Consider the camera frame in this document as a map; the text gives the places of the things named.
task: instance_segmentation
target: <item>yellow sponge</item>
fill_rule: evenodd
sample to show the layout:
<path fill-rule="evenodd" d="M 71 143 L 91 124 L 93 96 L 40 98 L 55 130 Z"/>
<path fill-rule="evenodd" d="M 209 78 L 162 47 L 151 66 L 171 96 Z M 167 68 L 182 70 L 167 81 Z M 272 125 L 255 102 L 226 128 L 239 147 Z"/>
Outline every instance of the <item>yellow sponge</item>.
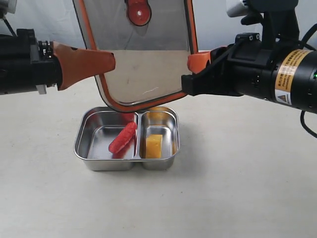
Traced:
<path fill-rule="evenodd" d="M 149 135 L 146 145 L 146 159 L 160 159 L 162 151 L 162 135 Z"/>

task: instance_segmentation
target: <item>food container lid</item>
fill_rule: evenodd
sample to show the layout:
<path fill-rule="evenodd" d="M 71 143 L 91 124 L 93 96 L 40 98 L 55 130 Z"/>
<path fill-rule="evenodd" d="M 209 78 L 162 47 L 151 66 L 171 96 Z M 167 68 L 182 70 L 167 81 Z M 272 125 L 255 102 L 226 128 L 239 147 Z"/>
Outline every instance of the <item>food container lid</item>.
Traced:
<path fill-rule="evenodd" d="M 96 76 L 104 102 L 135 112 L 186 96 L 181 75 L 198 52 L 191 0 L 74 0 L 88 49 L 115 57 L 115 70 Z"/>

